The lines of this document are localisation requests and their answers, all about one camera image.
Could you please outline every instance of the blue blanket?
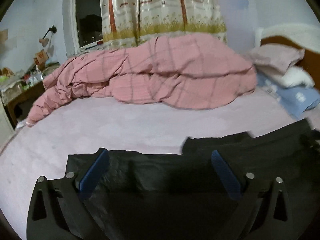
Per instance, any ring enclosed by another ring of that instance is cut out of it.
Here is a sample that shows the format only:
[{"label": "blue blanket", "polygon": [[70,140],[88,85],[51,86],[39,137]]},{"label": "blue blanket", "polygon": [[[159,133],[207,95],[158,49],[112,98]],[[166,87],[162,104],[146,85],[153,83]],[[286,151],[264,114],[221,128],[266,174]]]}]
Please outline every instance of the blue blanket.
[{"label": "blue blanket", "polygon": [[283,88],[259,71],[257,79],[258,86],[273,96],[297,120],[302,118],[305,110],[313,109],[320,103],[320,94],[315,88]]}]

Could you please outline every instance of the grass pattern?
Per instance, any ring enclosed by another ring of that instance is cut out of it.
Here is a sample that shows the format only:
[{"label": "grass pattern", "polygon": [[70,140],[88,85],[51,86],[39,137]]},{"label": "grass pattern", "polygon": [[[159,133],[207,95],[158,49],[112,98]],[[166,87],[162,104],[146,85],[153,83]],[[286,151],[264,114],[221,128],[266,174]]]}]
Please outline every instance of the grass pattern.
[{"label": "grass pattern", "polygon": [[144,18],[143,22],[140,22],[140,31],[138,31],[138,37],[145,36],[148,34],[156,33],[169,33],[176,31],[185,31],[183,22],[178,21],[174,18],[175,13],[159,21],[159,15],[152,17],[151,22],[148,21],[148,16]]},{"label": "grass pattern", "polygon": [[103,33],[103,42],[135,38],[137,43],[132,43],[132,46],[137,46],[145,42],[145,40],[140,40],[140,37],[142,36],[148,34],[170,33],[177,31],[217,34],[226,32],[227,28],[223,21],[214,20],[213,17],[208,18],[207,16],[203,17],[203,20],[199,21],[195,20],[195,17],[192,16],[188,20],[188,24],[184,25],[181,15],[179,14],[177,19],[176,13],[173,12],[171,15],[167,15],[163,19],[160,19],[159,15],[154,16],[152,18],[146,16],[143,20],[140,21],[140,29],[137,30],[134,30],[130,27],[125,27],[121,29],[120,24],[117,32]]},{"label": "grass pattern", "polygon": [[127,39],[127,38],[135,38],[135,33],[132,28],[123,28],[119,31],[112,33],[112,32],[104,32],[103,33],[103,42],[113,41],[118,39]]}]

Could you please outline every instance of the pink pillowcase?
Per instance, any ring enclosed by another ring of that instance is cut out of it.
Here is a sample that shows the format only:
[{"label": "pink pillowcase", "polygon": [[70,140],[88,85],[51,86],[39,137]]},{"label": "pink pillowcase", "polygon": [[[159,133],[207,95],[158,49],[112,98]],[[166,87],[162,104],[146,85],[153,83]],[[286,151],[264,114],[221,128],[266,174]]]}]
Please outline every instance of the pink pillowcase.
[{"label": "pink pillowcase", "polygon": [[284,74],[288,67],[295,65],[303,59],[305,50],[270,43],[254,48],[244,57],[256,65],[268,65]]}]

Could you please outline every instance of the lamp shade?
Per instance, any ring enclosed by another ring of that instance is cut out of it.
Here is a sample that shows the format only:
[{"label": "lamp shade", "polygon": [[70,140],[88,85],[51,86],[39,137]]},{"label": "lamp shade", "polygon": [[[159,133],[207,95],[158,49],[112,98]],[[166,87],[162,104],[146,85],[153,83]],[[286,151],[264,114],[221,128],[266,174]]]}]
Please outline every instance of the lamp shade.
[{"label": "lamp shade", "polygon": [[49,39],[39,39],[39,42],[42,44],[42,47],[46,47],[49,43]]}]

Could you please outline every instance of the wooden headboard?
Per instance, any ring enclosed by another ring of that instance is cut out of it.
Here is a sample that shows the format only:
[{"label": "wooden headboard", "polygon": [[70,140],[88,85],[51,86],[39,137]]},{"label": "wooden headboard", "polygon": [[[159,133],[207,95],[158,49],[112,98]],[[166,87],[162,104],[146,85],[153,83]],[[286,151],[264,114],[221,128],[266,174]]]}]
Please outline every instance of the wooden headboard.
[{"label": "wooden headboard", "polygon": [[[303,49],[300,45],[283,36],[267,37],[261,40],[261,45],[268,43],[284,44],[297,49]],[[302,66],[311,75],[316,83],[315,87],[320,90],[320,54],[306,49],[303,60],[298,62],[297,65]]]}]

